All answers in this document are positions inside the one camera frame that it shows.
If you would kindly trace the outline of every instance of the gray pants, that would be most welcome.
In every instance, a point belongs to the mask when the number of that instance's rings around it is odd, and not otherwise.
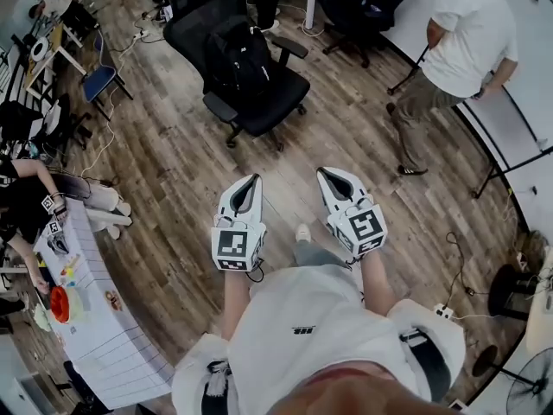
[[[416,73],[391,114],[391,120],[399,133],[401,164],[406,169],[427,169],[419,150],[424,146],[425,130],[422,122],[430,109],[459,105],[463,100],[435,86],[423,71]]]
[[[323,249],[316,243],[309,243],[305,240],[296,243],[294,258],[298,266],[338,265],[349,269],[346,263],[330,251]]]

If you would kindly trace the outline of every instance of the black bag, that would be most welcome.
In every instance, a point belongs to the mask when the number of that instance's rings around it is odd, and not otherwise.
[[[267,41],[245,16],[216,26],[206,38],[205,53],[212,82],[239,97],[256,97],[270,84]]]

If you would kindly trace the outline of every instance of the wooden floor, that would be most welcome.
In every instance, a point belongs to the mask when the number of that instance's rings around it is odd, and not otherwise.
[[[106,39],[116,49],[128,46],[137,31],[133,22],[151,8],[147,0],[93,1]],[[305,7],[305,0],[285,1]],[[317,9],[314,32],[323,17]],[[119,241],[107,233],[97,234],[97,240],[124,301],[173,364],[217,322],[223,277],[211,260],[210,226],[220,194],[247,174],[258,173],[264,181],[265,271],[290,264],[294,230],[302,222],[310,225],[315,241],[339,251],[323,224],[325,209],[315,179],[319,166],[358,175],[382,207],[390,231],[382,254],[400,297],[429,308],[446,302],[460,267],[457,249],[446,242],[450,231],[464,252],[465,281],[476,291],[488,291],[494,273],[509,258],[516,224],[502,220],[506,191],[495,181],[479,201],[471,198],[487,160],[462,121],[452,111],[435,112],[424,148],[429,173],[399,178],[386,88],[409,72],[408,65],[390,49],[372,51],[366,70],[353,51],[325,56],[322,49],[332,37],[305,36],[302,18],[300,10],[282,7],[278,34],[309,49],[304,61],[292,57],[289,65],[311,83],[304,100],[308,114],[294,112],[276,129],[283,153],[269,139],[247,135],[238,138],[236,149],[227,149],[229,129],[202,104],[200,76],[164,41],[139,42],[124,57],[122,75],[135,99],[120,91],[113,95],[115,139],[85,174],[116,177],[119,193],[133,208],[134,224]],[[160,32],[149,21],[138,25]],[[92,38],[78,57],[91,66]],[[94,114],[83,101],[76,72],[67,69],[62,80],[74,110]],[[111,140],[100,116],[87,126],[94,136],[86,152],[70,149],[67,169],[76,174]],[[457,316],[486,314],[486,296],[469,297],[457,283],[450,307]],[[448,400],[470,398],[486,378],[469,375],[476,356],[492,343],[505,355],[524,328],[521,322],[484,317],[461,324],[467,331],[467,361]],[[24,340],[20,344],[29,349]],[[156,407],[160,413],[172,411],[168,398]]]

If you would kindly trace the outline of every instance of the white robot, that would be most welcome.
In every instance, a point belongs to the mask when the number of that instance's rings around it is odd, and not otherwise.
[[[381,247],[388,228],[379,205],[374,204],[361,180],[336,168],[318,168],[317,181],[334,237],[358,260]]]
[[[255,271],[267,228],[261,222],[263,183],[245,176],[221,196],[211,228],[212,258],[220,271]]]

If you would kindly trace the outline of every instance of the backpack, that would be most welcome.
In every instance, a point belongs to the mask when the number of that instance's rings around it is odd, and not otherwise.
[[[241,98],[256,97],[270,84],[267,41],[245,16],[233,16],[216,26],[206,38],[205,54],[212,83]]]

